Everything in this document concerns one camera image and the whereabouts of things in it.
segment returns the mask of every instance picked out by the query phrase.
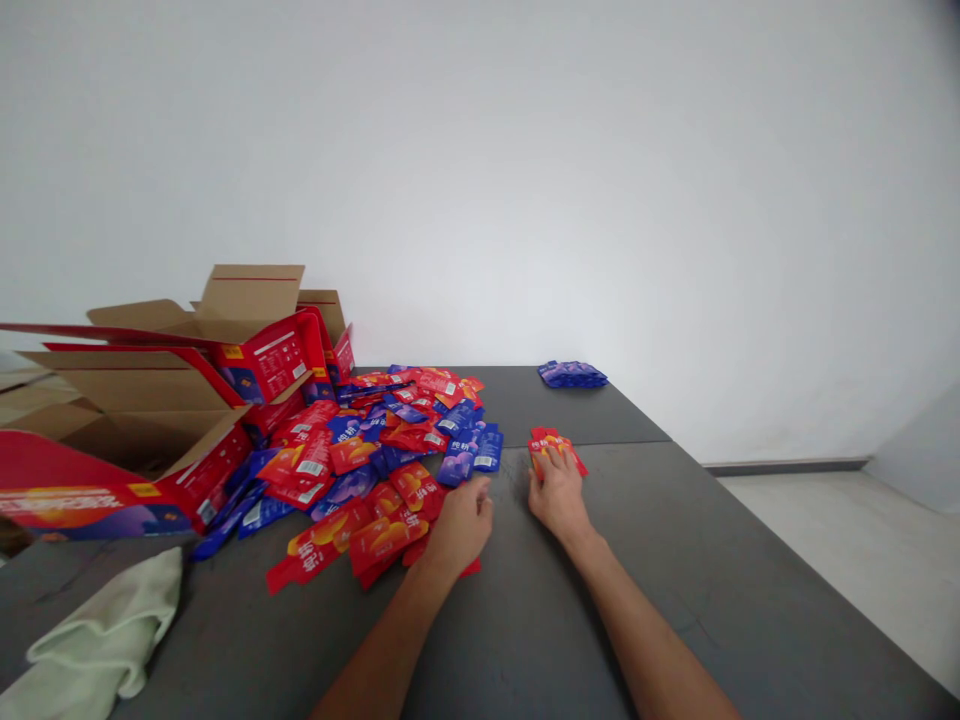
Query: open cardboard box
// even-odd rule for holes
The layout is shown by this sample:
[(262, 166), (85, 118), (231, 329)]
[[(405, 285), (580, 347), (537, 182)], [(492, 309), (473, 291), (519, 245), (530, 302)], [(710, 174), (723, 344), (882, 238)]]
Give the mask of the open cardboard box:
[(350, 342), (353, 325), (347, 325), (343, 319), (340, 294), (336, 290), (301, 290), (297, 294), (297, 309), (306, 308), (320, 311), (323, 321), (320, 332), (326, 336), (324, 359), (330, 379), (336, 385), (345, 383), (354, 367), (353, 346)]
[(93, 325), (2, 323), (0, 329), (102, 340), (130, 351), (169, 348), (211, 383), (219, 373), (235, 394), (231, 404), (270, 403), (308, 367), (314, 380), (328, 382), (325, 358), (328, 351), (335, 356), (322, 309), (297, 309), (303, 269), (217, 265), (195, 313), (173, 300), (151, 300), (90, 310)]
[(247, 407), (163, 350), (23, 355), (84, 399), (0, 429), (0, 512), (44, 539), (205, 532), (252, 449)]

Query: box flap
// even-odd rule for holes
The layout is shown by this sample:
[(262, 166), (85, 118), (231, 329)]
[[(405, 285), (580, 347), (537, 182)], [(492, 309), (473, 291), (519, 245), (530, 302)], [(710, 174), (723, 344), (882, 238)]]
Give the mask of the box flap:
[(193, 463), (198, 460), (202, 460), (206, 454), (230, 432), (234, 425), (236, 425), (240, 418), (249, 410), (250, 407), (237, 408), (228, 413), (224, 413), (223, 417), (214, 425), (207, 433), (200, 438), (194, 445), (191, 447), (186, 454), (184, 454), (177, 462), (171, 465), (161, 477), (168, 477), (173, 475), (176, 472), (180, 472), (185, 467), (193, 465)]
[(55, 370), (97, 407), (124, 410), (225, 410), (229, 404), (192, 365), (173, 353), (24, 352)]
[(292, 315), (303, 270), (303, 265), (215, 265), (197, 308), (197, 320), (262, 325)]
[(113, 305), (87, 311), (94, 325), (101, 327), (136, 328), (137, 330), (162, 331), (191, 320), (173, 300), (148, 300), (146, 302)]
[(103, 415), (74, 404), (48, 405), (4, 425), (4, 430), (25, 430), (51, 440), (62, 440)]
[(343, 307), (336, 290), (301, 290), (297, 295), (297, 304), (315, 305), (319, 308), (333, 344), (339, 342), (347, 329), (347, 323), (343, 319)]

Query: floor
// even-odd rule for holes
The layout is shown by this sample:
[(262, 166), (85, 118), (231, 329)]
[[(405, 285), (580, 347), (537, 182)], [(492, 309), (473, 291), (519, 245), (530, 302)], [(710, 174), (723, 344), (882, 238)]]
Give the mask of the floor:
[(862, 472), (721, 482), (960, 698), (960, 517)]

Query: light green towel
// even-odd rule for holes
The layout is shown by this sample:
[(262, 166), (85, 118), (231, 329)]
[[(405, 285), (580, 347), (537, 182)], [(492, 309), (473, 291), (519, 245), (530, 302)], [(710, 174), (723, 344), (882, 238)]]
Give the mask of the light green towel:
[(177, 612), (182, 569), (180, 548), (127, 568), (37, 640), (34, 666), (0, 695), (0, 720), (96, 720), (117, 695), (140, 692)]

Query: right hand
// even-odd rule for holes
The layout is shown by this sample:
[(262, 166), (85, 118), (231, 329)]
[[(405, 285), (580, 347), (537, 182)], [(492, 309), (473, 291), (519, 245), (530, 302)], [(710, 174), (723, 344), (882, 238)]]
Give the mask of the right hand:
[(573, 453), (547, 448), (546, 455), (534, 455), (534, 464), (543, 475), (530, 473), (530, 512), (569, 550), (572, 543), (589, 537), (593, 525), (583, 504), (583, 478)]

